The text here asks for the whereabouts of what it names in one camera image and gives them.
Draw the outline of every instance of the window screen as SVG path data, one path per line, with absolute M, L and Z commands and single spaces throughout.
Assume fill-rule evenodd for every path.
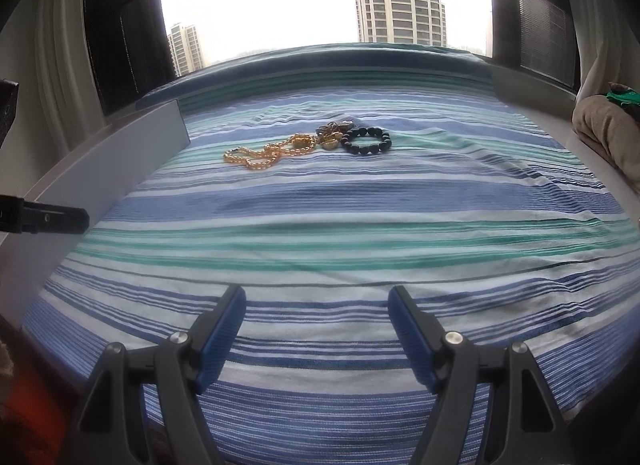
M 575 29 L 549 0 L 520 0 L 520 65 L 567 86 L 575 76 Z

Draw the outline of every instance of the white wall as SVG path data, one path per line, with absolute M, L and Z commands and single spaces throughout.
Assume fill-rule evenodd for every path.
M 23 196 L 58 161 L 35 60 L 38 0 L 21 0 L 0 32 L 0 78 L 19 83 L 14 125 L 0 148 L 0 194 Z

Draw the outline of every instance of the striped fabric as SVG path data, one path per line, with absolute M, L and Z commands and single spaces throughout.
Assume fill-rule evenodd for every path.
M 638 336 L 640 236 L 578 159 L 499 102 L 490 79 L 314 89 L 188 118 L 191 145 L 117 204 L 51 276 L 24 327 L 87 376 L 109 341 L 187 329 L 228 283 L 246 318 L 200 398 L 241 464 L 405 464 L 434 398 L 386 313 L 392 285 L 478 343 L 526 340 L 564 411 Z M 329 120 L 391 132 L 392 150 L 222 162 Z M 478 451 L 479 387 L 462 463 Z M 155 389 L 146 391 L 160 422 Z

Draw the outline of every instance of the bracelet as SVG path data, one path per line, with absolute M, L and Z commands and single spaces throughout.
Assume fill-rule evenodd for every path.
M 351 143 L 358 136 L 373 136 L 382 140 L 380 143 L 372 143 L 371 145 L 357 146 Z M 391 136 L 387 131 L 383 131 L 379 127 L 361 127 L 359 129 L 351 129 L 345 132 L 340 138 L 342 146 L 353 154 L 377 154 L 386 152 L 391 148 Z

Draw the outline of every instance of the high-rise building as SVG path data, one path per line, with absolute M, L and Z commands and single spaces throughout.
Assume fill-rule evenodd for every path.
M 175 74 L 180 77 L 204 67 L 202 50 L 195 26 L 174 24 L 166 36 L 171 50 Z
M 447 45 L 447 23 L 440 0 L 356 0 L 358 40 Z

